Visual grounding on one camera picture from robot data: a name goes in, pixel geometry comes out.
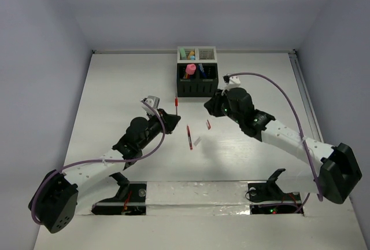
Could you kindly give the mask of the dark red gel pen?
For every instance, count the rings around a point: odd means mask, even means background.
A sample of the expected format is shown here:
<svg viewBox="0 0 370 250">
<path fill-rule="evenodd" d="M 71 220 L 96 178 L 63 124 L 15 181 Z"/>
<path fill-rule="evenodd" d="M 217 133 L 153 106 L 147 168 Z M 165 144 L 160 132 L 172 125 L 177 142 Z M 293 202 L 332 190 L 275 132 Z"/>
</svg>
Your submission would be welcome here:
<svg viewBox="0 0 370 250">
<path fill-rule="evenodd" d="M 191 132 L 190 132 L 190 127 L 189 127 L 188 124 L 186 125 L 186 130 L 187 130 L 187 138 L 188 138 L 189 148 L 190 148 L 190 150 L 193 150 L 193 143 L 192 143 L 192 139 L 191 139 Z"/>
</svg>

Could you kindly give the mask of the red pen cap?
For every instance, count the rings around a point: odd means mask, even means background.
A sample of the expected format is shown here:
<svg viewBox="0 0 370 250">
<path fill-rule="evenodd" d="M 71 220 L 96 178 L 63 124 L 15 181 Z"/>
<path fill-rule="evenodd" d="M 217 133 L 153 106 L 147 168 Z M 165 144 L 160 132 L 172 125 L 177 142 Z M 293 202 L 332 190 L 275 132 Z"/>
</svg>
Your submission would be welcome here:
<svg viewBox="0 0 370 250">
<path fill-rule="evenodd" d="M 208 130 L 210 130 L 211 129 L 211 125 L 210 125 L 210 121 L 209 120 L 206 121 L 206 125 L 207 125 Z"/>
</svg>

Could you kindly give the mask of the pink capped marker bundle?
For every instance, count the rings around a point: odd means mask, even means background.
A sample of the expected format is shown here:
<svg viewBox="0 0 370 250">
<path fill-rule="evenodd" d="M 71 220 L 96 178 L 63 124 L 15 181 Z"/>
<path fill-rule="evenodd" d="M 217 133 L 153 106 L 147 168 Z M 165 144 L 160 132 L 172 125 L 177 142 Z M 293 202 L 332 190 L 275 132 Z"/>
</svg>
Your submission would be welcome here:
<svg viewBox="0 0 370 250">
<path fill-rule="evenodd" d="M 196 69 L 197 69 L 197 67 L 196 67 L 195 64 L 187 64 L 186 70 L 185 70 L 186 73 L 185 73 L 184 78 L 185 79 L 191 78 L 191 76 L 193 76 L 195 74 Z"/>
</svg>

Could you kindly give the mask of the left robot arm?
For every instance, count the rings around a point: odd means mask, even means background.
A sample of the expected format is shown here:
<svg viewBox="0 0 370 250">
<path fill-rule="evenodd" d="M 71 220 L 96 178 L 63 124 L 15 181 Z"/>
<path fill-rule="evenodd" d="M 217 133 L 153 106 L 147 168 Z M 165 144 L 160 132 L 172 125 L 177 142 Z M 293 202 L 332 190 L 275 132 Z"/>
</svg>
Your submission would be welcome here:
<svg viewBox="0 0 370 250">
<path fill-rule="evenodd" d="M 116 208 L 113 214 L 142 214 L 141 208 L 128 206 L 133 199 L 143 202 L 144 198 L 122 172 L 136 161 L 150 156 L 142 153 L 144 148 L 158 135 L 171 134 L 180 119 L 179 115 L 168 114 L 161 108 L 147 117 L 136 117 L 131 120 L 125 134 L 102 157 L 78 161 L 48 172 L 28 204 L 32 220 L 51 234 L 61 231 L 74 217 L 79 197 L 108 177 L 115 180 L 108 187 L 111 198 L 94 203 L 92 213 L 107 215 L 108 211 L 101 205 L 113 203 L 122 204 L 122 208 Z"/>
</svg>

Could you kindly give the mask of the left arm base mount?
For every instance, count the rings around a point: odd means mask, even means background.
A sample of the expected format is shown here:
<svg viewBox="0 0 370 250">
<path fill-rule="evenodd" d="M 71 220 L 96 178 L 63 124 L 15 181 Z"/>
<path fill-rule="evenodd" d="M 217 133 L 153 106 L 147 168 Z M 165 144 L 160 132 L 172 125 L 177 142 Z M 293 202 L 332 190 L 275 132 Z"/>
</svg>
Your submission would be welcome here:
<svg viewBox="0 0 370 250">
<path fill-rule="evenodd" d="M 130 182 L 122 173 L 110 176 L 118 185 L 116 194 L 92 206 L 94 215 L 146 215 L 147 183 Z"/>
</svg>

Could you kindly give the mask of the black slotted organizer box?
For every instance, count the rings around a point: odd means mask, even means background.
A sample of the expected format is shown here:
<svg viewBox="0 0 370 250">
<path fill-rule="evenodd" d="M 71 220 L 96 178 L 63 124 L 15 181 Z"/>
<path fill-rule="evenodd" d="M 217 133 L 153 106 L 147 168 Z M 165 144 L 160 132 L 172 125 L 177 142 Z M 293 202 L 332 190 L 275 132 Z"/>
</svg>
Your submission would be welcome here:
<svg viewBox="0 0 370 250">
<path fill-rule="evenodd" d="M 219 75 L 217 63 L 201 63 L 207 78 L 202 77 L 199 63 L 195 63 L 197 69 L 191 78 L 185 79 L 187 64 L 177 64 L 177 96 L 178 97 L 211 97 L 218 89 Z"/>
</svg>

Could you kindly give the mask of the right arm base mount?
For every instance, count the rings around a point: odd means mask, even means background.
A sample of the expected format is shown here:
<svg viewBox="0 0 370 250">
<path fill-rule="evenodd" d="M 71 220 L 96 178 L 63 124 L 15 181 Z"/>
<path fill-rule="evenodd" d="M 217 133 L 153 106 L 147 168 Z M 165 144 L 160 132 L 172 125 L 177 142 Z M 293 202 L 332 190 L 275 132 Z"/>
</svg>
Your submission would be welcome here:
<svg viewBox="0 0 370 250">
<path fill-rule="evenodd" d="M 304 214 L 303 201 L 298 193 L 284 193 L 276 181 L 285 172 L 277 169 L 266 181 L 248 183 L 245 199 L 250 202 L 252 215 Z"/>
</svg>

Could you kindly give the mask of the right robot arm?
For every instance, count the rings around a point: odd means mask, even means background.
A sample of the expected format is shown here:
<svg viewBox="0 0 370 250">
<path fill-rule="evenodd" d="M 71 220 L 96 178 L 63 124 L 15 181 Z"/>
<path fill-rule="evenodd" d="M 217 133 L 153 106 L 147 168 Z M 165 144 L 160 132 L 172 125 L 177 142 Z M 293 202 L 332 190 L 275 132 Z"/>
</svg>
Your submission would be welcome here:
<svg viewBox="0 0 370 250">
<path fill-rule="evenodd" d="M 312 165 L 318 178 L 314 187 L 320 188 L 323 197 L 332 203 L 344 203 L 362 177 L 350 146 L 333 146 L 301 136 L 274 116 L 256 109 L 243 88 L 218 89 L 204 107 L 211 116 L 233 120 L 247 136 Z"/>
</svg>

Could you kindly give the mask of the white slotted organizer box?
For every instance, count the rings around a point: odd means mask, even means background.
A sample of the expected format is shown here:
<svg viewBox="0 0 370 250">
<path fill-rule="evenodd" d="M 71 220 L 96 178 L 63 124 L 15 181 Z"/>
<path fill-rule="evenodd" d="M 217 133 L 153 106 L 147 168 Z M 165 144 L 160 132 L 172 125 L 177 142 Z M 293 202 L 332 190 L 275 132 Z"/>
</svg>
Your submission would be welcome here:
<svg viewBox="0 0 370 250">
<path fill-rule="evenodd" d="M 179 54 L 179 48 L 183 47 L 188 56 L 190 51 L 195 52 L 195 60 L 181 60 Z M 179 46 L 177 48 L 177 63 L 217 63 L 217 51 L 213 46 Z"/>
</svg>

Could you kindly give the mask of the green highlighter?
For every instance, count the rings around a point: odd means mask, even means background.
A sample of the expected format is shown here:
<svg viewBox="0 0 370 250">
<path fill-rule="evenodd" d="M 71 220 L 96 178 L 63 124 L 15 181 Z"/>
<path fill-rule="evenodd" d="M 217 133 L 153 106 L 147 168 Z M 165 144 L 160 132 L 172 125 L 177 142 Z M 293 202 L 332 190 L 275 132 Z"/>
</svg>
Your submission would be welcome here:
<svg viewBox="0 0 370 250">
<path fill-rule="evenodd" d="M 186 60 L 187 59 L 186 51 L 183 47 L 179 48 L 179 54 L 180 54 L 180 59 L 181 60 Z"/>
</svg>

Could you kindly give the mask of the clear cap near pens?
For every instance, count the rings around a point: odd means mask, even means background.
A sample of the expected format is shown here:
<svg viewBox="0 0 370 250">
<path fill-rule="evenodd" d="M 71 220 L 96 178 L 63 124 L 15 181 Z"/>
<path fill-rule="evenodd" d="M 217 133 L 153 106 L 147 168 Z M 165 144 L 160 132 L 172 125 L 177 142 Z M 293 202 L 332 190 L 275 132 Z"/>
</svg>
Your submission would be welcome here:
<svg viewBox="0 0 370 250">
<path fill-rule="evenodd" d="M 201 137 L 198 137 L 195 141 L 194 141 L 194 145 L 197 146 L 201 141 Z"/>
</svg>

